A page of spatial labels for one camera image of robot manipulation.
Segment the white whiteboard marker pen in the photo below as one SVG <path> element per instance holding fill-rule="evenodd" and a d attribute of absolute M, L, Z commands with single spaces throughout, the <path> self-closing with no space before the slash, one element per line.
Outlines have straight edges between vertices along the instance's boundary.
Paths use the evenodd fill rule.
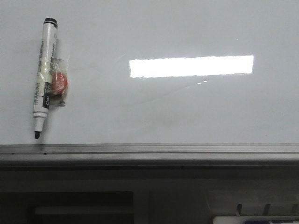
<path fill-rule="evenodd" d="M 48 17 L 43 22 L 42 41 L 34 95 L 33 118 L 35 121 L 35 139 L 39 139 L 50 107 L 50 91 L 52 84 L 51 67 L 57 45 L 56 19 Z"/>

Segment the white whiteboard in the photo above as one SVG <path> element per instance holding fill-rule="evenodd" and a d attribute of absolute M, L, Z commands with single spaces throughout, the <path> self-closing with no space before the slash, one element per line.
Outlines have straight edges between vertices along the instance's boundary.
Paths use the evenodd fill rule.
<path fill-rule="evenodd" d="M 1 144 L 36 143 L 46 17 L 70 84 L 42 143 L 299 141 L 296 0 L 3 0 Z"/>

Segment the white tray with markers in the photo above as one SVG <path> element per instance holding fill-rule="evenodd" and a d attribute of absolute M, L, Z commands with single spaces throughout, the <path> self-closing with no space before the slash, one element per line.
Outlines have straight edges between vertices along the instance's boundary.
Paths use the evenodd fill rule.
<path fill-rule="evenodd" d="M 213 224 L 298 224 L 299 216 L 216 216 Z"/>

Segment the grey table frame structure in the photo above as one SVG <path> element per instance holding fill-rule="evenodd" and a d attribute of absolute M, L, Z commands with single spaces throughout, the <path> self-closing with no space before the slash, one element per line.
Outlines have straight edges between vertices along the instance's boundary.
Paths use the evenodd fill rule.
<path fill-rule="evenodd" d="M 2 169 L 3 224 L 213 224 L 299 216 L 299 169 Z"/>

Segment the aluminium whiteboard frame rail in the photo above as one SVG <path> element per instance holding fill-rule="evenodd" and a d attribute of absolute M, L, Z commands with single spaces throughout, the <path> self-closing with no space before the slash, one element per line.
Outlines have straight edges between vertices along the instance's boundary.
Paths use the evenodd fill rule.
<path fill-rule="evenodd" d="M 2 168 L 297 166 L 297 143 L 115 143 L 1 145 Z"/>

